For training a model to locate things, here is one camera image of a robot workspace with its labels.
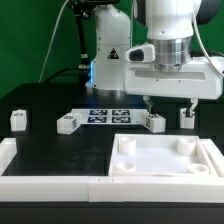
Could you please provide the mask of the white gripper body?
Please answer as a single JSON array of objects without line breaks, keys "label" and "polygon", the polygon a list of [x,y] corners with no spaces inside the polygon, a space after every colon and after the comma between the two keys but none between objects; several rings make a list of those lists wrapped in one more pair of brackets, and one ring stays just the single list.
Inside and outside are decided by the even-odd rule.
[{"label": "white gripper body", "polygon": [[172,73],[156,70],[153,63],[129,63],[124,90],[142,96],[217,99],[223,92],[223,78],[205,57],[194,57]]}]

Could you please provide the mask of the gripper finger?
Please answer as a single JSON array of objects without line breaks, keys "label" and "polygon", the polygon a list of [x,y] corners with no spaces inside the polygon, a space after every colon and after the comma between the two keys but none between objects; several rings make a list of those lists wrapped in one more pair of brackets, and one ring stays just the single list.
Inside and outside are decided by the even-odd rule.
[{"label": "gripper finger", "polygon": [[149,96],[144,96],[143,97],[143,101],[144,103],[146,104],[146,107],[147,107],[147,111],[152,114],[152,109],[153,109],[153,106],[154,106],[154,103],[153,101],[151,100],[151,98]]},{"label": "gripper finger", "polygon": [[185,112],[188,118],[192,118],[194,116],[194,110],[198,105],[198,100],[196,98],[192,98],[190,102],[191,102],[191,106],[187,108]]}]

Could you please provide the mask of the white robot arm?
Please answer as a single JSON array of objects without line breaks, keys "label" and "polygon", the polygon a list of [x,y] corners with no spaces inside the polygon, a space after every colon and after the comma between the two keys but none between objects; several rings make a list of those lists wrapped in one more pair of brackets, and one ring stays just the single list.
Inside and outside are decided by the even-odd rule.
[{"label": "white robot arm", "polygon": [[217,99],[223,91],[224,57],[189,52],[199,34],[196,16],[206,0],[133,0],[133,16],[147,28],[147,42],[132,47],[129,17],[111,3],[96,5],[97,53],[87,89],[102,95],[127,93]]}]

